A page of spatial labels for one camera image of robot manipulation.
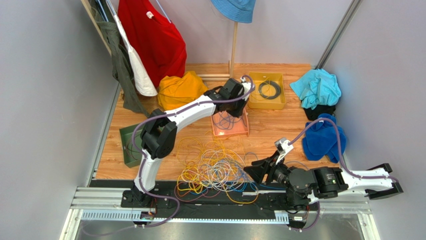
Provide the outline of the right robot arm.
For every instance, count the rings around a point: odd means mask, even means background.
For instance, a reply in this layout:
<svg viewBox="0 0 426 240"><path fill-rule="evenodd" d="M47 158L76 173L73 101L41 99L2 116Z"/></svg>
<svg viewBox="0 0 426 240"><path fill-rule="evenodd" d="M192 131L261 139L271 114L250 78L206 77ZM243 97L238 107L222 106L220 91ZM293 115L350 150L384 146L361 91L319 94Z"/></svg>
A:
<svg viewBox="0 0 426 240"><path fill-rule="evenodd" d="M401 184L389 175L392 168L384 163L358 173L340 167L306 170L278 161L279 154L253 161L243 168L257 184L275 181L285 189L283 204L290 210L305 210L321 199L340 195L363 194L369 200L381 200L403 193Z"/></svg>

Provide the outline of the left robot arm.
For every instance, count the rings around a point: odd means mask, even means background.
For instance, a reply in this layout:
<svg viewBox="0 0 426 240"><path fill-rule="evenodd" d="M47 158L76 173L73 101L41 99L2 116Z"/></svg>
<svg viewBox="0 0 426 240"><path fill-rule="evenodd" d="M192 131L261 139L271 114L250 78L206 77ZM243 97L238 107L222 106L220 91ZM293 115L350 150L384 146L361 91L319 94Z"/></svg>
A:
<svg viewBox="0 0 426 240"><path fill-rule="evenodd" d="M131 189L122 194L121 207L148 207L153 198L158 197L151 191L156 186L160 165L172 152L179 131L220 112L241 117L255 88L253 79L243 75L239 80L228 79L224 85L207 90L196 100L179 108L168 111L155 109L132 133L133 148L142 157Z"/></svg>

